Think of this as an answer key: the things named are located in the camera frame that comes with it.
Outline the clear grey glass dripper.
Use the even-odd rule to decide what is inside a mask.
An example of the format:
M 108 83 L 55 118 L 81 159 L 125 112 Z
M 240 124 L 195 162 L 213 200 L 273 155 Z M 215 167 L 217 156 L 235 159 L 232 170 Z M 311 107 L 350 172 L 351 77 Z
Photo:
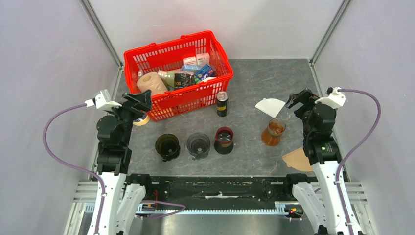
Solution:
M 188 137 L 186 147 L 192 156 L 192 160 L 203 159 L 209 155 L 210 139 L 204 133 L 193 133 Z

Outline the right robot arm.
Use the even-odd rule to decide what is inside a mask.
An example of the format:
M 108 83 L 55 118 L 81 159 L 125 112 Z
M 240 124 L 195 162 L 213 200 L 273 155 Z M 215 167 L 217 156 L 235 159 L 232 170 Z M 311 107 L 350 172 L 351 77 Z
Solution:
M 303 151 L 320 185 L 322 198 L 313 190 L 305 174 L 288 174 L 283 196 L 301 205 L 316 235 L 361 235 L 363 230 L 353 213 L 341 175 L 342 157 L 332 137 L 337 109 L 346 97 L 339 87 L 329 88 L 327 97 L 318 97 L 310 89 L 290 94 L 285 106 L 303 123 Z

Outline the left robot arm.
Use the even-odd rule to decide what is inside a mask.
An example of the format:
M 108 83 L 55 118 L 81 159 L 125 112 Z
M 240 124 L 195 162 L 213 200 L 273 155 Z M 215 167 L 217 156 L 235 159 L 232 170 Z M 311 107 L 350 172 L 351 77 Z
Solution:
M 90 235 L 127 235 L 140 202 L 151 198 L 154 192 L 148 174 L 127 174 L 133 123 L 151 110 L 151 91 L 122 97 L 125 101 L 118 103 L 107 90 L 101 90 L 86 102 L 108 113 L 96 124 L 98 186 Z

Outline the white paper coffee filter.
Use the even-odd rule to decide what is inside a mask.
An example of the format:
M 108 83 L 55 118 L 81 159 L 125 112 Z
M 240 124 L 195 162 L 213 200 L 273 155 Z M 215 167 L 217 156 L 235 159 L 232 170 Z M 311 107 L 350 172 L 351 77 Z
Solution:
M 271 116 L 272 118 L 276 118 L 278 113 L 282 110 L 285 106 L 285 102 L 275 98 L 263 98 L 259 101 L 255 107 L 260 111 L 264 112 L 265 114 Z

